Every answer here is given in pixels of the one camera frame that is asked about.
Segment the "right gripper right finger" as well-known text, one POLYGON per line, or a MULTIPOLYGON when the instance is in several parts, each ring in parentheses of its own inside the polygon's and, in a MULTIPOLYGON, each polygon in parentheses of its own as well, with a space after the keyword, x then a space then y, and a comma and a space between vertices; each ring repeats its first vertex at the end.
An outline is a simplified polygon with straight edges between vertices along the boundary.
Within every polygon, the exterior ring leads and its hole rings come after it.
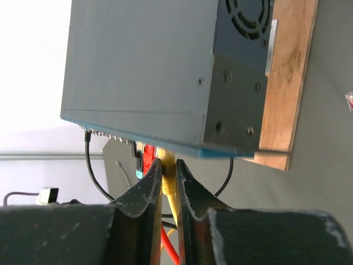
POLYGON ((217 214, 232 208, 195 179, 184 160, 176 162, 180 264, 226 264, 217 214))

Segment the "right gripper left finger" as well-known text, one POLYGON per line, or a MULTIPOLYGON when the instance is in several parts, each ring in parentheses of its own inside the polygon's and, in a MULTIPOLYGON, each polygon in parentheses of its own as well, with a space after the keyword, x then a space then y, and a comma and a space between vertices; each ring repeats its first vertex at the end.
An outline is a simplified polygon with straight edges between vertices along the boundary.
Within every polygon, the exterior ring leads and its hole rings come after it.
POLYGON ((138 183, 111 203, 116 206, 107 264, 160 264, 162 162, 155 159, 138 183))

